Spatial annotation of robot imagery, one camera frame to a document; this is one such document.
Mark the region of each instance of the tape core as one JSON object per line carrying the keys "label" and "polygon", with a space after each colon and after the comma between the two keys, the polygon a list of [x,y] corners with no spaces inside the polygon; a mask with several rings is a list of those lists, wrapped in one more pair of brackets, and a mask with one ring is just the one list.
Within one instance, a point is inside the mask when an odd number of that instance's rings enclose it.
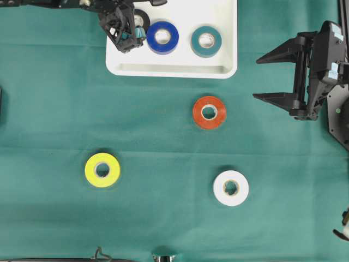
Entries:
{"label": "tape core", "polygon": [[171,41],[170,31],[163,28],[157,30],[155,33],[155,40],[160,45],[166,45],[168,42]]}
{"label": "tape core", "polygon": [[202,48],[211,48],[214,46],[215,42],[214,36],[210,33],[203,33],[198,37],[198,43]]}

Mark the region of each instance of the blue tape roll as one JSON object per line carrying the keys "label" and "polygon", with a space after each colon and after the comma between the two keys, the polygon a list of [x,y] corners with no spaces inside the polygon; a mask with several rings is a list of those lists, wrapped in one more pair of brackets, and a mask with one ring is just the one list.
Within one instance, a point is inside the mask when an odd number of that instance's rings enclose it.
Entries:
{"label": "blue tape roll", "polygon": [[[158,43],[155,38],[155,34],[157,33],[157,31],[161,29],[167,30],[171,35],[170,41],[166,44]],[[165,22],[165,21],[156,22],[152,24],[148,29],[148,32],[147,32],[148,45],[153,52],[159,55],[167,55],[173,52],[177,47],[178,41],[179,41],[179,33],[176,27],[169,22]]]}
{"label": "blue tape roll", "polygon": [[[213,45],[204,47],[200,45],[200,36],[206,36],[208,39],[213,37]],[[220,33],[211,26],[203,26],[195,30],[191,36],[191,48],[195,54],[200,57],[208,58],[214,56],[222,46],[222,37]]]}

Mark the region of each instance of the teal tape roll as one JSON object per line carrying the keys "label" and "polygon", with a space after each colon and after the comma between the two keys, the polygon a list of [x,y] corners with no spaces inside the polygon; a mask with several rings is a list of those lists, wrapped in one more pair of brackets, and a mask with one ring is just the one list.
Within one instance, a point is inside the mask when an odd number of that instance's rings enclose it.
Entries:
{"label": "teal tape roll", "polygon": [[191,36],[191,48],[200,57],[214,56],[222,46],[220,33],[211,26],[203,26],[195,30]]}

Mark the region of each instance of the tape roll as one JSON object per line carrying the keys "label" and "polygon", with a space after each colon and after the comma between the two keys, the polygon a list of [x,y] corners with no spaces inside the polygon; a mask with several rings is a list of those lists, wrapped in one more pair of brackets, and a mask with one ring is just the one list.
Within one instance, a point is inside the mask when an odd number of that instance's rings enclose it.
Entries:
{"label": "tape roll", "polygon": [[179,41],[176,27],[165,21],[152,24],[147,32],[147,42],[150,49],[159,54],[167,55],[173,52]]}
{"label": "tape roll", "polygon": [[[215,115],[213,118],[206,118],[203,114],[205,108],[212,108]],[[217,97],[202,97],[192,109],[192,117],[195,123],[203,129],[214,129],[221,126],[227,116],[225,105]]]}
{"label": "tape roll", "polygon": [[203,26],[195,30],[191,36],[191,48],[200,57],[214,56],[222,46],[220,33],[211,26]]}
{"label": "tape roll", "polygon": [[[236,185],[236,191],[232,195],[226,192],[228,182],[233,182]],[[222,204],[226,206],[238,206],[249,195],[249,183],[241,173],[232,170],[225,171],[214,180],[213,193]]]}
{"label": "tape roll", "polygon": [[146,12],[141,9],[135,9],[135,26],[142,27],[147,33],[149,26],[151,26],[151,20]]}
{"label": "tape roll", "polygon": [[[97,174],[98,166],[106,164],[109,172],[105,176]],[[85,176],[87,181],[95,187],[109,187],[120,177],[120,165],[118,160],[107,153],[98,153],[90,157],[85,165]]]}

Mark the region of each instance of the black mechanical part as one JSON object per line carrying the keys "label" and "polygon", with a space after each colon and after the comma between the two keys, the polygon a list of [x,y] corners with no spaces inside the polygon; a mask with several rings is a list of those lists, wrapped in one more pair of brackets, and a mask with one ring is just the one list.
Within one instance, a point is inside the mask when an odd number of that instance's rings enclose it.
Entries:
{"label": "black mechanical part", "polygon": [[[288,111],[297,120],[317,120],[328,93],[335,85],[343,83],[347,67],[345,56],[346,44],[337,23],[324,22],[319,33],[298,33],[257,60],[258,64],[295,63],[293,92],[254,94],[254,97]],[[306,89],[308,68],[309,86]]]}
{"label": "black mechanical part", "polygon": [[153,255],[154,262],[173,262],[175,255],[157,256]]}
{"label": "black mechanical part", "polygon": [[150,2],[154,7],[167,3],[167,0],[0,0],[0,7],[35,5],[46,8],[82,8],[99,13],[100,26],[114,43],[115,47],[127,53],[143,45],[144,36],[137,35],[135,26],[135,2]]}
{"label": "black mechanical part", "polygon": [[[348,34],[349,34],[349,0],[340,0],[340,15],[342,30],[345,35],[345,42],[348,48]],[[345,57],[345,63],[348,62],[348,57]],[[328,126],[329,132],[337,139],[342,146],[349,151],[349,89],[348,85],[335,86],[329,93],[327,98],[328,108]]]}
{"label": "black mechanical part", "polygon": [[142,27],[147,33],[149,26],[151,26],[151,20],[146,12],[141,9],[135,9],[135,24],[136,27]]}
{"label": "black mechanical part", "polygon": [[135,262],[128,259],[113,259],[102,252],[98,247],[91,258],[23,258],[23,259],[2,259],[0,262]]}
{"label": "black mechanical part", "polygon": [[349,89],[335,86],[327,98],[328,128],[345,149],[349,151]]}
{"label": "black mechanical part", "polygon": [[[343,217],[342,225],[347,226],[348,222],[349,222],[349,209],[347,209],[346,211],[343,212],[342,217]],[[337,237],[339,237],[340,239],[345,240],[345,241],[349,241],[349,238],[347,236],[345,236],[343,233],[339,232],[338,230],[333,229],[333,233]]]}

